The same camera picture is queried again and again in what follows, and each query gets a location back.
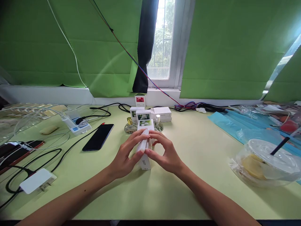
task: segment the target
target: power adapter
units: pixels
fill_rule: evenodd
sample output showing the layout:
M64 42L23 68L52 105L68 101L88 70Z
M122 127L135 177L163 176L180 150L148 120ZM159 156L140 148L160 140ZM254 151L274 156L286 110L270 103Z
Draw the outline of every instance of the power adapter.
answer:
M30 194L38 189L44 191L56 178L53 173L43 168L24 180L20 184L20 187L26 194Z

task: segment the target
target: gold bottle cap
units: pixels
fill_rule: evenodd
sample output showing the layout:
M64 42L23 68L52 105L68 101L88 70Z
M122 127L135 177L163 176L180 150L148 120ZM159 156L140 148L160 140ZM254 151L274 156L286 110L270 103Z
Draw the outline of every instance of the gold bottle cap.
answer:
M157 122L159 123L160 122L160 115L156 115L157 117Z
M128 120L128 124L129 124L129 125L132 125L132 124L133 124L133 121L132 121L132 118L131 118L131 117L128 117L127 120Z

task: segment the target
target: green backdrop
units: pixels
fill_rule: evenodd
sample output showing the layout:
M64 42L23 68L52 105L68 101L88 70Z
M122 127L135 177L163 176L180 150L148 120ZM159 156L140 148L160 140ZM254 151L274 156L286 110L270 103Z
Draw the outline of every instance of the green backdrop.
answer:
M276 77L265 100L275 102L301 100L301 48Z
M181 98L259 99L300 21L300 0L197 0Z
M50 0L94 97L125 97L137 67L89 0ZM142 0L96 0L114 33L137 60ZM11 84L83 87L74 55L46 0L5 1L0 20L0 65Z

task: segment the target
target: window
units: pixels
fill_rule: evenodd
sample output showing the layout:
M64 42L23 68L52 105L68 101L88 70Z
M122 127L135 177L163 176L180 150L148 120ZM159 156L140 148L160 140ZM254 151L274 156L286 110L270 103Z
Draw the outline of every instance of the window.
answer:
M299 48L301 44L301 34L299 37L296 39L296 41L292 44L292 46L289 48L287 53L282 57L281 61L279 64L277 64L275 70L273 71L270 79L268 80L266 87L263 91L264 94L268 93L268 90L270 89L271 85L273 84L273 81L276 79L278 74L281 72L281 70L285 67L287 62L292 58L296 50Z
M194 0L159 0L147 73L160 88L181 87L194 3Z

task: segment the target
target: glass perfume bottle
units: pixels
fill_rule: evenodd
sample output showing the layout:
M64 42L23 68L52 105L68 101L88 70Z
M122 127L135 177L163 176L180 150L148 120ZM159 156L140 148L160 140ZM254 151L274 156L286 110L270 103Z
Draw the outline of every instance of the glass perfume bottle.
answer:
M128 123L125 125L124 131L128 134L132 134L133 132L137 131L138 126L136 123L133 123L131 117L128 117L127 120Z
M157 120L154 122L155 129L157 131L162 132L163 131L163 124L160 119L160 115L156 115Z

